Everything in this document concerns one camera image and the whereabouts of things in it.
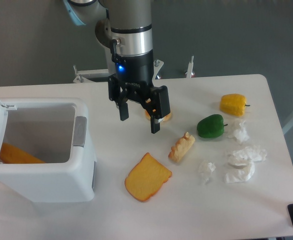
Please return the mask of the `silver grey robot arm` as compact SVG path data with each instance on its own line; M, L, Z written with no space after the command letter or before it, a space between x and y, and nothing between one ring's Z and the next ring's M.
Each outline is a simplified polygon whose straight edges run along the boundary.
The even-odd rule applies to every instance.
M153 134L171 112L166 86L154 86L155 62L151 1L149 0L65 0L70 18L77 26L86 24L84 8L93 13L96 7L106 10L97 21L97 41L110 53L108 97L115 102L122 121L129 118L127 101L139 103L150 116Z

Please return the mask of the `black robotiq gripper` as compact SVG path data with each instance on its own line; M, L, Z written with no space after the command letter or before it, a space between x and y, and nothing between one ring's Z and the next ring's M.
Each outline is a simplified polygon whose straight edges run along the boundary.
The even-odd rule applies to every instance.
M153 84L154 53L139 56L121 56L111 53L115 73L108 80L109 99L119 109L121 121L129 118L127 101L139 103L150 117L151 133L156 134L161 127L159 120L168 115L168 88Z

